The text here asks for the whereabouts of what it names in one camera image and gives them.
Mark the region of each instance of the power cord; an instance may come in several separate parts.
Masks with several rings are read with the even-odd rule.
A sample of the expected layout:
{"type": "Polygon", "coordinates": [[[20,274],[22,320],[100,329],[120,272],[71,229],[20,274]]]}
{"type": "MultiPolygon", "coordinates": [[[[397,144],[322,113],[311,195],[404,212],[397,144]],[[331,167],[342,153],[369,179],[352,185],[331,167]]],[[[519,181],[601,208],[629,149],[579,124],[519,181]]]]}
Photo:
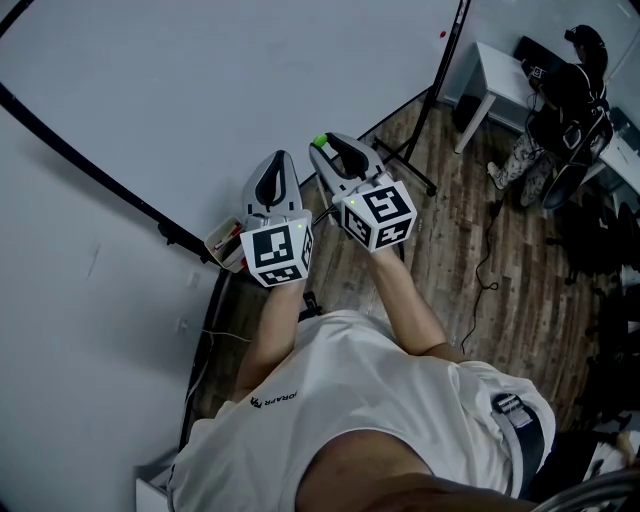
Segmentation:
{"type": "Polygon", "coordinates": [[[200,382],[202,381],[202,378],[204,377],[204,374],[207,371],[207,368],[209,367],[209,356],[211,356],[211,352],[213,351],[214,336],[231,336],[232,338],[236,338],[242,341],[246,341],[247,343],[251,343],[251,340],[248,340],[236,334],[231,334],[230,332],[212,332],[212,331],[207,331],[206,329],[202,329],[202,332],[206,332],[207,334],[209,334],[209,340],[211,341],[211,343],[209,344],[209,352],[207,353],[207,360],[204,362],[204,366],[202,367],[202,370],[200,370],[200,375],[198,375],[198,378],[193,383],[193,386],[191,386],[191,388],[189,388],[189,391],[187,392],[187,398],[184,399],[185,403],[187,403],[191,398],[191,395],[193,395],[196,392],[196,389],[198,389],[198,386],[200,385],[200,382]]]}
{"type": "Polygon", "coordinates": [[[491,215],[491,222],[489,223],[489,227],[487,227],[487,229],[485,229],[485,231],[484,231],[484,238],[485,238],[485,240],[487,242],[487,255],[476,266],[476,279],[480,283],[480,290],[478,291],[478,296],[476,297],[476,303],[473,305],[473,327],[471,328],[469,333],[464,337],[464,339],[460,343],[460,349],[462,350],[463,354],[465,354],[464,342],[467,341],[469,336],[471,336],[473,334],[473,331],[475,331],[476,327],[477,327],[477,318],[476,317],[477,317],[477,314],[478,314],[478,305],[480,304],[480,298],[482,297],[482,294],[485,292],[485,290],[496,291],[499,288],[499,285],[498,285],[497,281],[494,281],[493,283],[491,283],[489,285],[485,285],[482,282],[482,279],[480,278],[480,274],[478,274],[478,271],[480,270],[480,267],[482,265],[484,265],[489,260],[489,258],[491,257],[491,240],[489,239],[489,232],[491,231],[491,228],[493,227],[493,223],[498,218],[498,215],[500,215],[500,209],[501,208],[502,208],[502,199],[496,200],[491,205],[491,207],[489,208],[489,215],[491,215]]]}

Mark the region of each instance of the forearm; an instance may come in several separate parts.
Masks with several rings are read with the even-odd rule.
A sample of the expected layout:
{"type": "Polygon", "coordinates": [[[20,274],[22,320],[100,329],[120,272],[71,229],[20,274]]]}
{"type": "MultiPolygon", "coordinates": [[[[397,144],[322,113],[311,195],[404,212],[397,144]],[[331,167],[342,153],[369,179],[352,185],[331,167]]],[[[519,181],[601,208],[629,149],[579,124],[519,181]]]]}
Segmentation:
{"type": "Polygon", "coordinates": [[[442,324],[393,250],[369,254],[367,261],[400,347],[408,354],[423,355],[446,343],[442,324]]]}
{"type": "Polygon", "coordinates": [[[267,299],[256,335],[242,360],[235,399],[258,387],[291,353],[305,281],[275,287],[267,299]]]}

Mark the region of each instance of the green button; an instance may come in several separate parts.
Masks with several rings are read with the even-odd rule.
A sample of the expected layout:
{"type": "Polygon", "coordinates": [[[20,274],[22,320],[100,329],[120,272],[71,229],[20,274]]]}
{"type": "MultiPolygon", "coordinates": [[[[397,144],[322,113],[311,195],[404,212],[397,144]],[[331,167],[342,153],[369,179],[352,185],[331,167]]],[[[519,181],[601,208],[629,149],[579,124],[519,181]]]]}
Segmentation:
{"type": "Polygon", "coordinates": [[[322,133],[318,135],[315,139],[313,139],[313,145],[321,148],[327,143],[328,137],[326,133],[322,133]]]}

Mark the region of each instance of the logo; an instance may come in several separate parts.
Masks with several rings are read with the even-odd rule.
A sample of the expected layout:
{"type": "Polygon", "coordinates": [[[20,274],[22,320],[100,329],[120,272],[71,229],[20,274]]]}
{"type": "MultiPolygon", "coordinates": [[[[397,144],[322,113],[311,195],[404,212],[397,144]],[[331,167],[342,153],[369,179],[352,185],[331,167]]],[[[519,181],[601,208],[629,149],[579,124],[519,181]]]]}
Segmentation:
{"type": "MultiPolygon", "coordinates": [[[[298,394],[298,392],[296,391],[295,393],[292,393],[290,395],[282,395],[282,396],[279,396],[277,398],[273,398],[271,400],[265,400],[264,401],[264,405],[267,406],[267,405],[275,404],[277,402],[284,402],[286,400],[293,400],[296,397],[297,394],[298,394]]],[[[257,398],[255,398],[255,397],[251,397],[251,400],[249,400],[249,403],[251,405],[253,405],[256,409],[261,409],[262,408],[262,402],[260,400],[258,400],[257,398]]]]}

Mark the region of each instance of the camouflage pants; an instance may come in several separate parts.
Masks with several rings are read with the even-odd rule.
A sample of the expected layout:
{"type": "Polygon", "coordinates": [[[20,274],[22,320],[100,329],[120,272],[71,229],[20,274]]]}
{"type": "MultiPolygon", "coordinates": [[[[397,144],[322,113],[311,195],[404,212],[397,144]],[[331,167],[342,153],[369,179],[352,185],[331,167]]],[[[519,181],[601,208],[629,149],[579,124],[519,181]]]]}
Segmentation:
{"type": "Polygon", "coordinates": [[[526,172],[520,204],[529,206],[542,192],[544,182],[557,163],[558,158],[553,153],[545,151],[525,133],[517,140],[513,153],[500,172],[494,176],[494,180],[500,188],[504,188],[526,172]]]}

